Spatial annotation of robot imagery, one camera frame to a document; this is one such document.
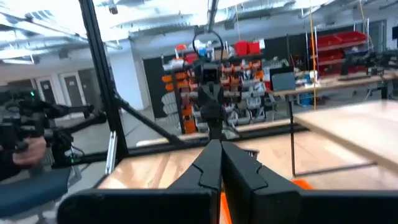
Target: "cable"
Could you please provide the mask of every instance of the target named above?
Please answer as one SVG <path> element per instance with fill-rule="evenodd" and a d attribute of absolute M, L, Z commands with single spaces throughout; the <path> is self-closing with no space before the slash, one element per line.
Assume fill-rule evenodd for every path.
<path fill-rule="evenodd" d="M 80 153 L 81 153 L 81 156 L 85 156 L 85 152 L 83 152 L 83 150 L 79 149 L 78 147 L 72 145 L 72 149 L 74 149 L 74 150 L 80 152 Z"/>
<path fill-rule="evenodd" d="M 365 23 L 365 14 L 364 14 L 364 12 L 363 12 L 362 0 L 359 0 L 359 7 L 361 8 L 362 22 L 363 22 L 363 24 L 364 24 L 364 26 L 365 26 L 365 32 L 368 34 L 368 33 L 369 33 L 369 27 L 368 27 L 367 23 Z M 374 48 L 374 45 L 373 45 L 372 37 L 371 37 L 370 34 L 368 34 L 368 38 L 369 38 L 369 40 L 371 41 L 371 45 L 372 45 L 371 48 L 373 49 L 373 48 Z"/>
<path fill-rule="evenodd" d="M 314 72 L 314 80 L 313 80 L 313 109 L 317 109 L 317 76 L 318 76 L 318 71 L 317 74 L 315 74 L 315 69 L 316 69 L 316 64 L 315 64 L 315 40 L 313 36 L 313 18 L 312 18 L 312 2 L 310 0 L 310 27 L 311 27 L 311 45 L 312 45 L 312 66 L 313 66 L 313 72 Z"/>
<path fill-rule="evenodd" d="M 236 26 L 238 28 L 238 37 L 239 37 L 239 41 L 241 41 L 241 32 L 239 30 L 239 19 L 238 19 L 238 7 L 235 4 L 235 15 L 236 15 Z"/>
<path fill-rule="evenodd" d="M 192 48 L 193 48 L 193 51 L 195 51 L 195 53 L 196 53 L 196 54 L 198 55 L 198 57 L 200 57 L 200 58 L 201 58 L 202 56 L 199 54 L 197 48 L 195 47 L 195 40 L 196 40 L 197 36 L 202 35 L 202 34 L 204 34 L 204 33 L 205 33 L 205 31 L 198 32 L 197 34 L 195 34 L 195 36 L 194 36 L 193 39 L 192 39 Z M 222 59 L 223 59 L 223 53 L 224 53 L 223 39 L 220 37 L 220 35 L 218 35 L 218 34 L 217 34 L 215 31 L 213 31 L 213 30 L 209 30 L 208 33 L 209 33 L 209 34 L 211 33 L 211 34 L 216 35 L 217 38 L 218 38 L 218 40 L 220 41 L 221 49 L 222 49 L 222 51 L 221 51 L 221 57 L 220 57 L 220 66 L 221 66 L 221 61 L 222 61 Z"/>

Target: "wooden table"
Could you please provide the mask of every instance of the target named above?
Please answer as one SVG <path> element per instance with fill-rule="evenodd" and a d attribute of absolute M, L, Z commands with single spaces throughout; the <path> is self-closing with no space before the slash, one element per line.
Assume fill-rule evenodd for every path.
<path fill-rule="evenodd" d="M 379 100 L 296 114 L 294 121 L 398 174 L 398 102 Z"/>
<path fill-rule="evenodd" d="M 350 77 L 355 77 L 355 76 L 365 76 L 366 74 L 364 72 L 358 72 L 355 74 L 349 75 Z M 339 77 L 341 76 L 336 76 L 336 77 L 330 77 L 330 78 L 323 78 L 319 80 L 319 85 L 318 87 L 298 87 L 295 90 L 285 90 L 285 91 L 268 91 L 269 94 L 272 94 L 274 96 L 284 96 L 284 95 L 296 95 L 296 94 L 301 94 L 301 93 L 311 93 L 316 89 L 316 91 L 325 91 L 325 90 L 335 90 L 335 89 L 341 89 L 341 88 L 349 88 L 349 87 L 355 87 L 355 86 L 363 86 L 363 85 L 368 85 L 372 83 L 377 83 L 381 82 L 382 79 L 379 76 L 373 76 L 370 78 L 364 78 L 364 79 L 359 79 L 359 80 L 351 80 L 351 81 L 339 81 Z M 398 79 L 398 71 L 397 70 L 386 70 L 384 72 L 384 79 L 387 81 L 390 80 L 396 80 Z"/>
<path fill-rule="evenodd" d="M 291 179 L 290 136 L 281 135 L 236 143 L 241 148 L 259 151 L 258 161 Z M 300 171 L 325 167 L 346 166 L 367 162 L 357 154 L 312 132 L 295 134 L 296 164 Z M 142 157 L 128 158 L 120 162 L 115 171 L 99 185 L 101 189 L 158 189 L 168 187 L 179 178 L 197 158 L 203 148 L 175 151 Z M 398 178 L 385 171 L 379 176 L 379 168 L 335 172 L 306 177 L 316 189 L 396 189 Z"/>

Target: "metal shelving unit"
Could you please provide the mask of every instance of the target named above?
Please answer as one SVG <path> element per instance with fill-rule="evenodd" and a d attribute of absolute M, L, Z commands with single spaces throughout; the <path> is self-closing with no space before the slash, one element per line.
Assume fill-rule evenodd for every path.
<path fill-rule="evenodd" d="M 364 44 L 367 45 L 367 48 L 368 48 L 367 51 L 369 51 L 371 49 L 370 42 L 369 42 L 369 18 L 367 18 L 364 21 L 362 21 L 362 20 L 355 21 L 354 24 L 352 25 L 354 31 L 356 30 L 356 24 L 358 22 L 366 23 L 367 29 L 366 29 L 366 40 L 365 41 L 353 42 L 353 43 L 347 43 L 347 44 L 341 44 L 341 45 L 333 45 L 333 46 L 330 46 L 330 47 L 322 47 L 322 48 L 318 47 L 318 31 L 320 31 L 322 29 L 323 30 L 327 30 L 328 27 L 324 27 L 322 29 L 319 29 L 317 26 L 314 27 L 313 33 L 314 33 L 314 39 L 315 39 L 315 58 L 316 58 L 316 61 L 317 61 L 318 76 L 320 74 L 319 66 L 334 65 L 334 64 L 337 64 L 337 63 L 343 63 L 345 61 L 344 59 L 336 59 L 336 60 L 330 60 L 330 61 L 327 61 L 327 62 L 321 62 L 320 63 L 319 62 L 319 56 L 318 56 L 319 52 L 324 52 L 324 51 L 327 51 L 327 50 L 337 50 L 337 49 L 342 49 L 342 48 L 346 48 L 346 47 L 354 47 L 354 46 L 364 45 Z M 311 70 L 310 61 L 311 61 L 311 59 L 313 57 L 311 56 L 311 53 L 310 53 L 310 44 L 309 44 L 309 38 L 308 38 L 309 34 L 310 34 L 310 32 L 306 30 L 305 31 L 305 41 L 306 41 L 306 49 L 307 49 L 307 66 L 308 66 L 308 69 Z"/>

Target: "workbench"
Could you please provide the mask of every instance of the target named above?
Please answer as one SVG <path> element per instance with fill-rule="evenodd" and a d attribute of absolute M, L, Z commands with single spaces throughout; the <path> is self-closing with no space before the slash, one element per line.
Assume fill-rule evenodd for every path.
<path fill-rule="evenodd" d="M 353 73 L 347 75 L 347 77 L 361 77 L 366 76 L 364 72 Z M 342 88 L 351 88 L 356 86 L 365 86 L 372 83 L 378 83 L 383 81 L 380 76 L 372 76 L 369 78 L 350 80 L 350 81 L 339 81 L 341 76 L 333 76 L 319 79 L 317 85 L 310 85 L 308 87 L 301 86 L 296 88 L 295 90 L 285 90 L 285 91 L 267 91 L 268 94 L 273 96 L 286 96 L 286 95 L 297 95 L 301 93 L 313 93 L 315 91 L 326 91 L 326 90 L 337 90 Z M 397 70 L 386 70 L 384 71 L 383 79 L 385 81 L 391 81 L 398 79 L 398 71 Z"/>
<path fill-rule="evenodd" d="M 291 179 L 288 134 L 236 143 L 259 151 L 257 159 L 281 176 Z M 295 134 L 296 165 L 302 172 L 327 167 L 361 164 L 368 160 L 313 132 Z M 101 189 L 167 188 L 179 178 L 203 148 L 124 159 L 98 186 Z M 398 178 L 379 167 L 306 177 L 316 189 L 396 189 Z"/>
<path fill-rule="evenodd" d="M 398 102 L 377 100 L 294 115 L 295 123 L 398 174 Z"/>

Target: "ceiling light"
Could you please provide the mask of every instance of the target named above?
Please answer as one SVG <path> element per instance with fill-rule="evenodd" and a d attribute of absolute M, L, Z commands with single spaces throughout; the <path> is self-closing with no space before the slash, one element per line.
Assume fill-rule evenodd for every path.
<path fill-rule="evenodd" d="M 34 60 L 20 60 L 20 59 L 4 59 L 4 63 L 13 63 L 19 65 L 34 65 Z"/>

